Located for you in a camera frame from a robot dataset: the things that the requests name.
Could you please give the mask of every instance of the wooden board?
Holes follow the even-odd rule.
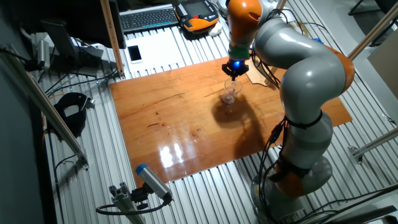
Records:
[[[264,147],[284,117],[279,91],[253,85],[232,105],[220,97],[228,76],[221,58],[110,85],[133,171],[146,163],[168,182],[238,159]],[[278,69],[277,77],[284,70]],[[338,98],[325,103],[333,125],[351,121]],[[142,180],[136,177],[139,186]]]

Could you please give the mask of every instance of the metal slotted surface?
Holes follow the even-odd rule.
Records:
[[[292,9],[298,20],[316,22],[324,25],[308,0],[288,1],[286,6]],[[170,69],[176,69],[228,55],[228,26],[223,22],[223,30],[217,37],[202,37],[198,40],[187,40],[178,27],[152,30],[129,34],[127,39],[143,37],[158,32],[171,32],[180,49],[183,63],[164,65],[145,70],[127,69],[127,58],[122,52],[125,64],[126,79],[151,75]],[[333,38],[322,28],[307,26],[311,38],[320,38],[326,45],[339,50]],[[114,61],[113,51],[104,47],[103,59]],[[103,68],[98,77],[110,73],[114,68]],[[63,86],[92,80],[91,77],[67,76]],[[59,77],[44,79],[42,88],[48,89]],[[136,187],[127,156],[123,137],[114,109],[108,85],[104,81],[90,82],[66,88],[59,93],[71,91],[82,92],[95,99],[95,108],[87,110],[86,127],[80,145],[86,150],[90,168],[82,170],[75,167],[75,158],[60,165],[57,169],[60,182],[60,198],[65,223],[129,223],[125,217],[97,215],[95,208],[111,203],[108,187],[126,182],[130,189]],[[363,146],[367,142],[392,130],[394,127],[382,117],[382,108],[366,83],[357,75],[350,89],[340,96],[353,121],[335,127],[331,146],[325,153],[333,166],[333,177],[320,190],[303,197],[304,216],[313,209],[336,199],[359,196],[373,190],[387,187],[397,182],[398,161],[396,140],[391,140],[376,149],[367,152],[362,165],[358,165],[349,156],[349,145]],[[53,166],[49,137],[45,143],[49,154],[50,167]],[[59,142],[52,134],[55,163],[73,155],[64,142]],[[270,150],[272,162],[277,159],[277,149]],[[217,167],[204,170],[182,179],[169,182],[174,201],[157,212],[145,214],[147,223],[257,223],[256,210],[250,198],[250,181],[257,175],[261,153],[253,154]],[[55,191],[54,173],[50,171],[53,183],[53,195],[57,209],[58,222],[62,223],[60,206]],[[149,206],[156,207],[162,202],[151,195]]]

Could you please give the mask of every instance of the black cable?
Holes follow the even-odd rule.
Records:
[[[76,156],[76,154],[75,154],[75,155],[72,155],[72,156],[70,156],[70,157],[66,157],[66,158],[62,159],[62,160],[55,166],[54,169],[57,170],[58,166],[61,165],[61,163],[62,163],[63,161],[65,161],[65,160],[67,160],[67,159],[70,159],[70,158],[73,158],[73,157],[75,157],[75,156]]]
[[[254,48],[252,49],[252,55],[251,55],[251,60],[252,60],[252,62],[253,62],[253,65],[256,67],[256,69],[257,69],[257,71],[259,71],[259,73],[263,76],[263,77],[265,77],[268,81],[270,81],[273,85],[275,85],[277,88],[279,88],[279,85],[278,85],[278,83],[276,83],[268,74],[265,74],[264,72],[265,72],[265,69],[263,68],[263,71],[261,71],[260,70],[260,66],[262,66],[262,60],[261,60],[261,58],[259,58],[258,57],[258,59],[260,60],[260,63],[257,65],[257,63],[256,63],[256,57],[258,57],[257,55],[256,55],[256,53],[255,53],[255,51],[254,51]]]
[[[11,51],[6,50],[5,48],[0,47],[0,52],[4,52],[4,53],[6,53],[6,54],[12,55],[12,56],[14,56],[14,57],[16,57],[16,58],[19,58],[19,59],[23,60],[23,61],[26,62],[26,63],[32,63],[30,60],[27,60],[27,59],[24,58],[24,57],[21,57],[21,56],[19,56],[19,55],[17,55],[17,54],[14,54],[14,53],[12,53]]]
[[[292,15],[293,15],[294,19],[295,19],[295,20],[296,20],[296,22],[297,22],[297,25],[300,27],[301,34],[302,34],[302,35],[304,35],[303,28],[302,28],[302,27],[301,27],[301,25],[300,25],[300,23],[302,24],[302,22],[300,22],[300,21],[297,19],[297,17],[296,17],[296,15],[294,14],[294,12],[293,12],[293,11],[291,11],[290,9],[282,9],[282,10],[286,10],[286,11],[289,11],[289,12],[291,12],[291,13],[292,13]]]
[[[161,205],[159,205],[156,208],[150,208],[146,210],[141,210],[141,211],[131,211],[131,212],[109,212],[109,211],[104,211],[102,209],[104,208],[112,208],[116,207],[115,205],[103,205],[95,209],[96,212],[102,215],[140,215],[140,214],[145,214],[145,213],[150,213],[150,212],[155,212],[158,211],[159,209],[163,208],[166,206],[168,203],[163,202]]]
[[[54,56],[54,53],[55,53],[55,46],[52,49],[52,53],[51,53],[51,56],[50,56],[50,64],[51,64],[52,57]],[[44,75],[45,75],[45,70],[40,75],[39,79],[37,80],[37,83],[40,83],[40,81],[42,81],[42,79],[44,78]]]
[[[49,133],[49,142],[50,142],[50,150],[51,150],[52,168],[53,168],[53,171],[54,171],[55,188],[57,190],[58,203],[60,204],[61,219],[62,219],[62,223],[65,224],[65,220],[63,219],[63,212],[62,212],[60,187],[58,186],[57,170],[54,167],[55,160],[54,160],[54,151],[53,151],[53,148],[52,148],[51,133]]]
[[[89,82],[93,82],[93,81],[99,81],[99,80],[107,79],[107,78],[109,78],[110,76],[114,75],[117,71],[118,71],[118,70],[115,69],[115,71],[113,71],[113,72],[110,73],[109,75],[106,75],[106,76],[104,76],[104,77],[102,77],[102,78],[95,78],[95,79],[93,79],[93,80],[88,80],[88,81],[84,81],[84,82],[80,82],[80,83],[75,83],[75,84],[71,84],[71,85],[67,85],[67,86],[61,86],[61,87],[55,89],[53,92],[51,92],[50,94],[47,94],[47,95],[48,95],[48,96],[51,96],[51,95],[54,94],[55,92],[57,92],[57,91],[59,91],[59,90],[62,90],[62,89],[64,89],[64,88],[71,87],[71,86],[75,86],[75,85],[80,85],[80,84],[89,83]]]
[[[67,73],[66,75],[64,75],[61,79],[59,79],[54,85],[52,85],[48,90],[46,90],[44,93],[48,93],[52,88],[54,88],[56,85],[58,85],[58,83],[60,83],[64,78],[66,78],[69,75],[69,73]]]

